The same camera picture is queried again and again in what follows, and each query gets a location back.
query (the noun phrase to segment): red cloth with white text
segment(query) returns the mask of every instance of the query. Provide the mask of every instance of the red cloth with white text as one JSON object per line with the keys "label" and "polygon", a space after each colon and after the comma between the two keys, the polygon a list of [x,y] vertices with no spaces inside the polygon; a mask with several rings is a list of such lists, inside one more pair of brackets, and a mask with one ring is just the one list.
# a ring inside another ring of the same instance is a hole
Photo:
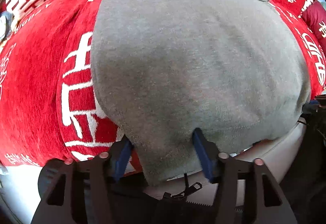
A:
{"label": "red cloth with white text", "polygon": [[[274,1],[303,51],[313,98],[324,86],[325,58],[315,36],[297,18],[306,0]],[[5,165],[87,160],[121,139],[123,133],[94,97],[90,74],[100,2],[7,0],[7,9],[23,19],[0,54],[0,160]],[[127,172],[139,171],[133,153]]]}

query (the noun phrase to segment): black clamp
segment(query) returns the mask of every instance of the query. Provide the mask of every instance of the black clamp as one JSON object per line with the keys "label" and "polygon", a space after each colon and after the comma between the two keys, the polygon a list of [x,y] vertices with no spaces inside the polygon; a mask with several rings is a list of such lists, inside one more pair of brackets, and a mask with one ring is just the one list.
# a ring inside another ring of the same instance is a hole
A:
{"label": "black clamp", "polygon": [[214,198],[215,223],[234,224],[238,180],[245,180],[245,200],[241,223],[296,224],[283,191],[261,159],[236,160],[205,139],[197,128],[193,144],[205,177],[219,186]]}
{"label": "black clamp", "polygon": [[87,219],[82,185],[83,175],[89,174],[91,200],[97,224],[113,224],[107,181],[117,182],[125,172],[132,144],[126,136],[115,142],[108,152],[92,160],[75,162],[69,158],[51,181],[36,209],[32,224],[79,224]]}

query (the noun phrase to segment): fleece fabric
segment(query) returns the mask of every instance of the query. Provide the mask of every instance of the fleece fabric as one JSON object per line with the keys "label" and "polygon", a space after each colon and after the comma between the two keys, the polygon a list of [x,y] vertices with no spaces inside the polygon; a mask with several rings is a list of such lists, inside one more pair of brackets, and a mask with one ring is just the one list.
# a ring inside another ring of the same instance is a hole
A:
{"label": "fleece fabric", "polygon": [[314,35],[317,37],[318,42],[323,50],[326,52],[326,10],[320,2],[314,1],[303,13],[302,19]]}
{"label": "fleece fabric", "polygon": [[151,184],[200,170],[196,127],[239,152],[286,134],[310,99],[302,52],[268,0],[102,0],[91,69]]}
{"label": "fleece fabric", "polygon": [[[324,57],[316,52],[316,37],[294,12],[305,0],[277,1],[286,6],[273,3],[302,50],[314,98],[324,87]],[[4,2],[1,11],[14,12],[21,21],[0,49],[2,163],[43,166],[52,158],[82,161],[107,150],[123,131],[100,110],[89,69],[101,0]],[[133,153],[127,172],[139,171]]]}

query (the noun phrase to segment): gray cloth bag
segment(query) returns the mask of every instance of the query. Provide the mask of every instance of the gray cloth bag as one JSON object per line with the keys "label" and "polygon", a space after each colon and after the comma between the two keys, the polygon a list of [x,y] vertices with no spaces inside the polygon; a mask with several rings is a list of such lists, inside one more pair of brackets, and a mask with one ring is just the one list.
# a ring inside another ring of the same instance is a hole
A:
{"label": "gray cloth bag", "polygon": [[310,98],[300,47],[268,0],[102,0],[91,70],[153,185],[201,169],[196,127],[239,152],[288,133]]}

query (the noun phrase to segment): metal screw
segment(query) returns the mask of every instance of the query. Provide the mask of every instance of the metal screw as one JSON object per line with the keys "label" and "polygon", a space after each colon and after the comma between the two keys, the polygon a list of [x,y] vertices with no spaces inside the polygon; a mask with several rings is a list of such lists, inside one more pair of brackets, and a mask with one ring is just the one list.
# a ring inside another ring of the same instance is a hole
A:
{"label": "metal screw", "polygon": [[74,159],[68,158],[67,160],[65,160],[65,164],[69,165],[72,164],[74,162]]}
{"label": "metal screw", "polygon": [[106,151],[104,151],[104,152],[100,153],[99,157],[100,157],[101,159],[105,159],[105,158],[109,157],[109,153],[106,152]]}
{"label": "metal screw", "polygon": [[264,162],[263,162],[262,159],[255,159],[255,160],[254,160],[254,163],[255,163],[256,165],[263,165],[263,164],[264,164]]}
{"label": "metal screw", "polygon": [[220,153],[218,154],[218,156],[219,156],[221,159],[227,159],[227,158],[230,157],[230,155],[227,154],[226,152],[220,152]]}

